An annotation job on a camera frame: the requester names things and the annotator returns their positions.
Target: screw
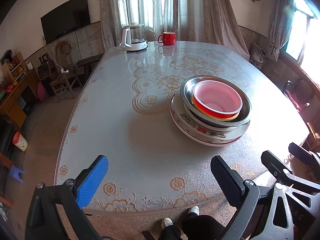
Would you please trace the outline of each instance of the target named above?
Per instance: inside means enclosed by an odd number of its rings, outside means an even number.
[[[42,187],[43,187],[43,183],[42,182],[37,184],[37,188],[42,188]]]
[[[253,182],[251,179],[246,179],[244,182],[245,182],[246,184],[250,184],[251,186],[254,185],[254,182]]]
[[[276,188],[277,188],[277,189],[282,189],[283,186],[282,186],[282,184],[280,184],[280,183],[276,183]]]
[[[74,180],[73,180],[73,179],[67,179],[66,182],[65,182],[65,184],[66,184],[67,186],[71,186],[71,185],[73,185],[73,183],[74,183]]]

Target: wall-mounted tv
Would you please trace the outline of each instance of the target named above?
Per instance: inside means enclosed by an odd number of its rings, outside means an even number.
[[[88,0],[70,0],[41,17],[46,43],[89,25]]]

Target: lace tablecloth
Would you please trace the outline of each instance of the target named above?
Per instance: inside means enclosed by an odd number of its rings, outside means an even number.
[[[173,123],[171,96],[194,75],[214,75],[240,87],[252,103],[251,124],[226,147],[192,141]],[[210,160],[221,155],[244,179],[266,168],[260,156],[280,159],[308,129],[289,100],[258,69],[224,46],[150,42],[148,49],[109,49],[87,81],[59,152],[55,184],[76,178],[102,154],[109,170],[86,213],[143,215],[211,201],[221,190]]]

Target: red plastic bowl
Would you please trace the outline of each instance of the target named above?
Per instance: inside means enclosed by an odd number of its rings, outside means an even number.
[[[223,114],[224,118],[232,117],[242,108],[242,99],[237,91],[219,81],[200,81],[194,86],[193,95],[202,106]]]
[[[191,96],[191,100],[195,106],[195,108],[201,112],[202,114],[205,114],[206,116],[208,117],[211,117],[215,120],[218,120],[218,121],[223,121],[223,122],[228,122],[228,121],[232,121],[234,119],[236,119],[239,115],[239,112],[236,113],[236,114],[219,114],[219,113],[216,113],[214,111],[211,111],[207,108],[205,108],[203,105],[201,105],[194,97],[194,95]]]

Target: electric kettle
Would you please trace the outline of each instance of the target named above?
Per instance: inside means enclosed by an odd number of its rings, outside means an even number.
[[[122,32],[121,48],[129,51],[137,51],[147,47],[146,35],[144,32],[144,24],[132,23],[125,26]]]

